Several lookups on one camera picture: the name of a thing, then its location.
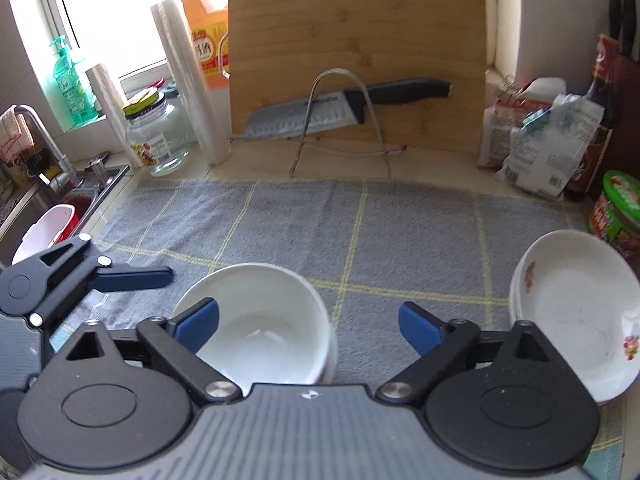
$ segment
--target red bottle neck label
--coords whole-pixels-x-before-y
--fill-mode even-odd
[[[598,36],[598,53],[593,76],[604,79],[607,83],[613,81],[613,69],[618,54],[618,42],[605,34]]]

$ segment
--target pink checkered cloth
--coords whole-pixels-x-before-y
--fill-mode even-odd
[[[27,123],[15,113],[15,105],[0,117],[0,158],[3,162],[13,162],[16,157],[33,147],[33,137]]]

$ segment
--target green plastic container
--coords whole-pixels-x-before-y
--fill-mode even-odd
[[[98,111],[95,109],[95,95],[89,78],[79,67],[82,59],[74,59],[71,47],[65,44],[64,35],[51,44],[57,47],[60,56],[53,67],[53,77],[65,97],[71,118],[76,126],[88,123],[98,116]]]
[[[640,180],[607,171],[588,228],[627,260],[640,258]]]

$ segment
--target green soap bottle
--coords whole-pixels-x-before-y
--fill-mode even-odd
[[[53,77],[65,97],[74,124],[79,126],[95,119],[98,116],[95,109],[95,95],[91,90],[89,78],[83,70],[79,70],[78,66],[82,59],[74,59],[71,47],[65,44],[64,34],[53,40],[51,44],[56,46],[60,56],[53,67]]]

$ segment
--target faucet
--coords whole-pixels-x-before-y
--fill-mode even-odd
[[[45,128],[44,124],[38,117],[36,111],[27,105],[17,105],[15,107],[15,113],[22,114],[30,118],[31,123],[35,126],[35,132],[42,142],[51,152],[51,155],[56,159],[60,173],[57,174],[52,180],[49,180],[45,175],[40,174],[39,180],[41,180],[49,189],[52,189],[57,194],[64,194],[65,191],[75,189],[82,184],[82,178],[79,177],[76,168],[69,161],[68,156],[60,150],[60,147],[56,144],[55,140],[51,137],[50,133]]]

